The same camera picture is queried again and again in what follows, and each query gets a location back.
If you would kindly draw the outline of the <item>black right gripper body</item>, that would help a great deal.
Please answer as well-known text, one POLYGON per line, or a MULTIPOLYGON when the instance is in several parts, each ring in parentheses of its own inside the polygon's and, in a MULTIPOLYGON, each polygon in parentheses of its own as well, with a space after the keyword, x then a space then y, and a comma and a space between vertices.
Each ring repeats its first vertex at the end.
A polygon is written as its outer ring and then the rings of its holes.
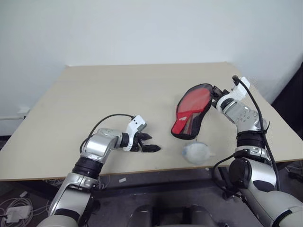
POLYGON ((219 93, 212 93, 212 99, 216 100, 216 104, 218 103, 219 99, 229 93, 228 90, 224 89, 223 91, 219 89, 219 93))

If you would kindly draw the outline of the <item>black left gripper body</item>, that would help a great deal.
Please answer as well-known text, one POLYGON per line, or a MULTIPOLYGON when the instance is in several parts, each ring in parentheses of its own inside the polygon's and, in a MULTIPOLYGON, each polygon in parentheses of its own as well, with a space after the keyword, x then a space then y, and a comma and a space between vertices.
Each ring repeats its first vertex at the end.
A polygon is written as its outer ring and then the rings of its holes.
POLYGON ((134 135, 133 145, 130 151, 143 151, 143 141, 145 138, 145 133, 137 132, 134 135))

